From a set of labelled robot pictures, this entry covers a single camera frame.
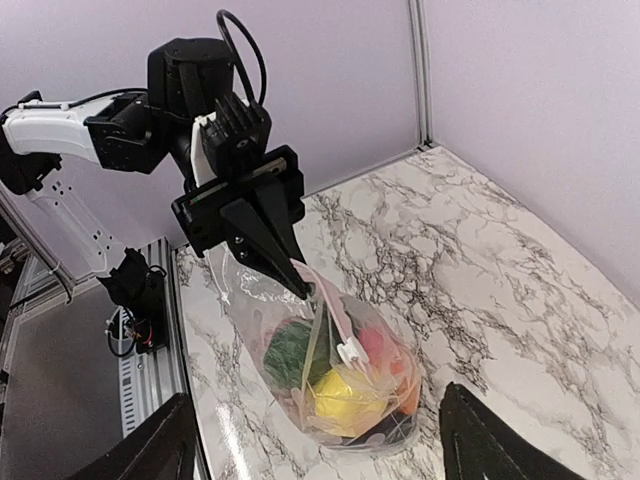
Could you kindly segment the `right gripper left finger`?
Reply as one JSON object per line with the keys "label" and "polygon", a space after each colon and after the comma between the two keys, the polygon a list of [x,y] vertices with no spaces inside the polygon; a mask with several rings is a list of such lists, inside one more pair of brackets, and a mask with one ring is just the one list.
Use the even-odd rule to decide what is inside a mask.
{"label": "right gripper left finger", "polygon": [[191,479],[195,450],[194,405],[188,395],[177,393],[109,452],[70,477]]}

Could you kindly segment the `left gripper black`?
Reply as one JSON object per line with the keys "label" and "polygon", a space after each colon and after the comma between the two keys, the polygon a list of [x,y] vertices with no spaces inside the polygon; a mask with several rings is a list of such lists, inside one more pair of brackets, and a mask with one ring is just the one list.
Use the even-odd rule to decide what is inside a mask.
{"label": "left gripper black", "polygon": [[303,262],[293,225],[305,216],[304,175],[287,146],[268,152],[238,180],[214,179],[172,202],[172,211],[200,258],[226,242],[242,265],[306,300],[310,294],[292,263]]}

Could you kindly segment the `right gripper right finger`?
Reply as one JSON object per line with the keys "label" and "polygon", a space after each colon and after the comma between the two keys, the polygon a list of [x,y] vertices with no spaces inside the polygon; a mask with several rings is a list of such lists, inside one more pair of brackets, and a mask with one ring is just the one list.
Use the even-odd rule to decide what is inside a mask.
{"label": "right gripper right finger", "polygon": [[581,476],[534,447],[464,385],[447,385],[439,407],[446,480]]}

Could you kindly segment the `clear zip top bag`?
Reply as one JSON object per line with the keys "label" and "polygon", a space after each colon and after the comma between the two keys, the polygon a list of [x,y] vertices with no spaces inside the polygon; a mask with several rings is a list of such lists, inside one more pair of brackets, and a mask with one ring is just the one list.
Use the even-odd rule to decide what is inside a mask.
{"label": "clear zip top bag", "polygon": [[276,402],[330,448],[380,449],[417,428],[421,374],[414,353],[371,305],[293,261],[300,299],[240,264],[225,246],[207,254],[224,311]]}

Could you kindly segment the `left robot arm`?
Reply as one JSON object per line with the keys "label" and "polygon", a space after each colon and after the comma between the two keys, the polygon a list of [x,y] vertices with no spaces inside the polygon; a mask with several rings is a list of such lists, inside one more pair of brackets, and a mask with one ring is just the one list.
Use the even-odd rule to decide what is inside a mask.
{"label": "left robot arm", "polygon": [[1,116],[2,184],[56,218],[113,302],[127,305],[147,265],[61,183],[62,160],[149,174],[172,157],[184,178],[172,211],[194,252],[226,244],[242,265],[306,298],[293,230],[305,214],[303,175],[290,147],[268,148],[261,101],[234,92],[242,72],[230,40],[176,38],[149,54],[143,89],[59,103],[32,91]]}

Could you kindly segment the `red fake pepper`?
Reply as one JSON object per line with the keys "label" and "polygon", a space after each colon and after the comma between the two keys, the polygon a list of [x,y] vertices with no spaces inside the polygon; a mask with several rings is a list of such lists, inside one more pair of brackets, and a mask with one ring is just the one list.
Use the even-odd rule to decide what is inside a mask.
{"label": "red fake pepper", "polygon": [[396,344],[379,328],[369,326],[360,329],[358,340],[369,358],[369,363],[378,369],[391,367],[399,359]]}

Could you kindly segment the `green fake pepper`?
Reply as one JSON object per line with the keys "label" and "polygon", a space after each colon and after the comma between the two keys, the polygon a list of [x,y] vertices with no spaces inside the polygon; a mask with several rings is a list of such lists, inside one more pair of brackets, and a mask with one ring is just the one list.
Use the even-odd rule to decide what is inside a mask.
{"label": "green fake pepper", "polygon": [[[263,357],[265,372],[280,389],[290,390],[303,385],[303,371],[312,323],[301,319],[283,322],[271,337]],[[323,320],[313,348],[312,362],[307,381],[317,383],[330,369],[330,356],[335,342],[328,330],[328,321]]]}

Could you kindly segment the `yellow fake pepper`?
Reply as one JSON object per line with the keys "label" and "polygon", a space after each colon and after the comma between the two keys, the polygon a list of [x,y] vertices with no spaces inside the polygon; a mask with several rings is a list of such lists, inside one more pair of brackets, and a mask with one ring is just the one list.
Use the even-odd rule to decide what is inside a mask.
{"label": "yellow fake pepper", "polygon": [[380,423],[397,403],[394,389],[379,378],[335,367],[311,390],[309,422],[327,434],[356,438]]}

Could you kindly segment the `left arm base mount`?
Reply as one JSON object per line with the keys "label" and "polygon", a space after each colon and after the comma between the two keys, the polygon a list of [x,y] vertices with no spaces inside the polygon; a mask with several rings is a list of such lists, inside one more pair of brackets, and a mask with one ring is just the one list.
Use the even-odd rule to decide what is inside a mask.
{"label": "left arm base mount", "polygon": [[107,322],[106,338],[110,352],[117,358],[148,354],[168,345],[166,278],[160,265],[149,265],[133,248],[108,277],[98,280],[118,307]]}

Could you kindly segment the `left aluminium frame post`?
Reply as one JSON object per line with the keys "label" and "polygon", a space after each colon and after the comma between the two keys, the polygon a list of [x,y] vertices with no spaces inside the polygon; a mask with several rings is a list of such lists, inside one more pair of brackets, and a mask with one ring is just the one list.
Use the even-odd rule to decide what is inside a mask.
{"label": "left aluminium frame post", "polygon": [[431,147],[434,141],[426,5],[424,1],[408,0],[407,7],[415,78],[419,146],[427,148]]}

